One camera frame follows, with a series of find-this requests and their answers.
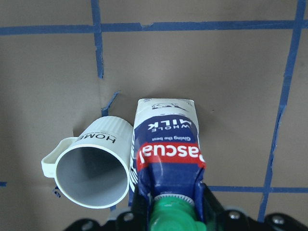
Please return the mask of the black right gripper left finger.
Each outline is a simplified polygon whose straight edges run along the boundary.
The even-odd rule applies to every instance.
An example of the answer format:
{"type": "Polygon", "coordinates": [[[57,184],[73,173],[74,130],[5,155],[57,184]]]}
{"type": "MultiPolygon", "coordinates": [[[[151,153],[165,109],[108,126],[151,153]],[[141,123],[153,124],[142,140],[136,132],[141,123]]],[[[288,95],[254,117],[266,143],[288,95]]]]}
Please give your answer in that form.
{"type": "Polygon", "coordinates": [[[144,194],[137,186],[128,211],[120,212],[104,224],[90,218],[78,219],[65,231],[149,231],[152,193],[144,194]]]}

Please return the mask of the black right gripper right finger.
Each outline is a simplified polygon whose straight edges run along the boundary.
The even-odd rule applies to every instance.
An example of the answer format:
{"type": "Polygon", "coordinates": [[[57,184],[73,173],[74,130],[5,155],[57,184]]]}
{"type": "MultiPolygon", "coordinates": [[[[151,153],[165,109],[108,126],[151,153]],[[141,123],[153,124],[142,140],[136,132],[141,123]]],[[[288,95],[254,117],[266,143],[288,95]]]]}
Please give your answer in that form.
{"type": "Polygon", "coordinates": [[[201,220],[208,231],[308,231],[306,225],[284,213],[271,213],[259,222],[239,209],[225,209],[205,183],[202,187],[201,220]]]}

